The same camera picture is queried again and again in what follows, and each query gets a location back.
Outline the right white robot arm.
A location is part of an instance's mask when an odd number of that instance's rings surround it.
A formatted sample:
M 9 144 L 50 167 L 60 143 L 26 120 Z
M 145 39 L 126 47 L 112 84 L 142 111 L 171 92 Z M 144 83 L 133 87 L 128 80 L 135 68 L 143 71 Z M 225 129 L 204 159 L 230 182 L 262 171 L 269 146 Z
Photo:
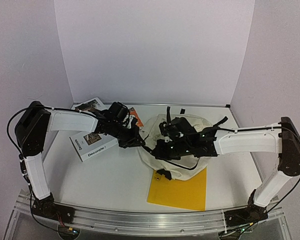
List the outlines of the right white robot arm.
M 151 154 L 158 160 L 171 161 L 184 156 L 276 153 L 276 168 L 252 194 L 252 205 L 264 209 L 291 178 L 300 176 L 300 135 L 289 117 L 270 125 L 235 129 L 222 128 L 226 120 L 201 131 L 184 117 L 162 122 L 159 130 L 164 139 L 157 140 Z

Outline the white Decorate furniture book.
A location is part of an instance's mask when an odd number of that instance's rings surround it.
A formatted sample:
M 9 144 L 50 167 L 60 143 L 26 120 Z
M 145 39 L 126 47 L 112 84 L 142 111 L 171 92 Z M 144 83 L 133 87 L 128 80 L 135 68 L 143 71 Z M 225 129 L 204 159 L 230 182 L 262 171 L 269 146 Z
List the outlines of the white Decorate furniture book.
M 79 132 L 69 137 L 78 157 L 82 162 L 118 144 L 118 140 L 110 135 Z

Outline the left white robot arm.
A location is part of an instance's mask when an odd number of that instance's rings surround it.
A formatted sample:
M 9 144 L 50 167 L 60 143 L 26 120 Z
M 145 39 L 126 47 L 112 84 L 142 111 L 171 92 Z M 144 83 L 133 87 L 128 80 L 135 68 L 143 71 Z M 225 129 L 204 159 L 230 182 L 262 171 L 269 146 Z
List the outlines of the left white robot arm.
M 130 119 L 129 109 L 120 102 L 113 102 L 105 110 L 89 107 L 86 103 L 75 109 L 45 106 L 33 101 L 28 107 L 19 110 L 14 117 L 21 115 L 14 128 L 15 140 L 12 144 L 19 152 L 21 173 L 30 191 L 39 200 L 38 210 L 47 218 L 57 213 L 43 166 L 42 152 L 48 132 L 78 131 L 104 134 L 118 140 L 121 148 L 145 146 L 140 136 L 137 119 Z

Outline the beige canvas backpack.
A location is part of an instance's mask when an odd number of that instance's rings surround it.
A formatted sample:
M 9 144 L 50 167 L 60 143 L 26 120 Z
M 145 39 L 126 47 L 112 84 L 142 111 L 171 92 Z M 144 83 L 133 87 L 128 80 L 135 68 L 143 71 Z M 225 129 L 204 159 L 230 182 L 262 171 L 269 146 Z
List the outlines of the beige canvas backpack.
M 216 134 L 228 117 L 215 124 L 203 117 L 166 113 L 150 118 L 139 134 L 144 145 L 139 149 L 140 159 L 168 180 L 187 181 L 204 170 L 210 159 L 218 156 Z

